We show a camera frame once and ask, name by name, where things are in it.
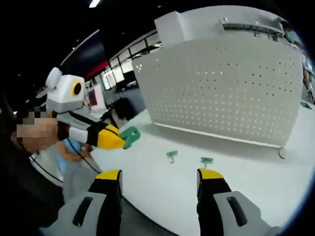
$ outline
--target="ceiling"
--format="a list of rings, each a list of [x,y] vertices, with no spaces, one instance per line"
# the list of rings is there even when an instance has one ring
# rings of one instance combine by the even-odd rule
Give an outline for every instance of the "ceiling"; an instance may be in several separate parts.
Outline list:
[[[235,0],[101,0],[96,8],[89,8],[91,1],[18,0],[12,1],[14,5],[7,8],[10,17],[3,29],[7,41],[2,85],[7,89],[14,109],[21,101],[34,97],[34,93],[45,84],[51,68],[59,66],[73,47],[97,29],[105,48],[104,59],[108,59],[153,30],[154,19],[168,12],[237,4]],[[281,14],[268,0],[239,2]]]

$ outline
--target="window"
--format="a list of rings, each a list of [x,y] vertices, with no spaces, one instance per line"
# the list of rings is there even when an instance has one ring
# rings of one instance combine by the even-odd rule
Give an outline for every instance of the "window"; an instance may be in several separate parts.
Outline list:
[[[125,61],[129,57],[130,57],[130,53],[129,53],[129,50],[127,49],[119,55],[119,60],[122,63],[122,61]]]
[[[114,58],[110,61],[110,65],[112,68],[114,68],[116,65],[118,65],[118,58]]]
[[[115,75],[116,83],[123,81],[125,79],[119,65],[113,67],[113,74]]]
[[[160,43],[161,40],[159,38],[158,33],[155,33],[149,37],[147,37],[148,46],[156,45],[157,43]]]
[[[104,83],[104,86],[105,86],[105,90],[109,90],[110,89],[110,85],[109,85],[108,79],[107,79],[107,77],[105,75],[105,71],[103,71],[100,75],[102,77],[102,80],[103,80],[103,83]]]
[[[127,59],[126,61],[122,62],[122,70],[124,73],[127,73],[133,70],[131,59]]]
[[[115,81],[115,78],[114,78],[114,75],[113,75],[113,71],[110,68],[105,70],[105,78],[107,79],[107,82],[108,82],[108,85],[109,85],[110,88],[115,86],[116,81]]]
[[[131,54],[136,54],[137,52],[146,48],[146,43],[144,40],[136,43],[135,45],[130,47]]]

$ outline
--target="white perforated board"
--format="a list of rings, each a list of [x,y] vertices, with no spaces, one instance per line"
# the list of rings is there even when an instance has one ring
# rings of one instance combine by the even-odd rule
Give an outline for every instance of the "white perforated board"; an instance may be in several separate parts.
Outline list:
[[[284,147],[302,93],[301,54],[242,35],[177,44],[134,60],[156,124]]]

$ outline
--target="ceiling light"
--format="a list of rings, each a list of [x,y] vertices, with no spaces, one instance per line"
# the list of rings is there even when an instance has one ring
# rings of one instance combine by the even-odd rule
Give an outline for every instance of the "ceiling light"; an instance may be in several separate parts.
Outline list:
[[[93,0],[93,1],[91,2],[91,4],[90,4],[90,7],[89,7],[89,8],[96,7],[99,2],[100,2],[100,0]]]

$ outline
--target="green plastic part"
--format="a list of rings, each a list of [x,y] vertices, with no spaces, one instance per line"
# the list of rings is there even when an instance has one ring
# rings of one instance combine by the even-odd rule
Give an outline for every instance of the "green plastic part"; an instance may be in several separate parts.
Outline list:
[[[166,153],[166,155],[167,155],[168,157],[172,158],[172,162],[170,162],[171,164],[174,163],[174,156],[177,155],[177,153],[178,153],[177,150],[175,150],[175,151],[170,151],[170,152]]]
[[[121,132],[118,136],[126,142],[124,149],[128,149],[140,138],[141,135],[140,131],[136,127],[132,126]]]
[[[203,163],[205,165],[205,169],[207,167],[207,164],[210,164],[213,162],[213,158],[210,157],[201,157],[201,163]]]
[[[175,151],[170,151],[170,152],[168,152],[166,155],[167,155],[167,156],[175,156],[175,155],[177,155],[177,153],[178,153],[178,151],[175,150]]]

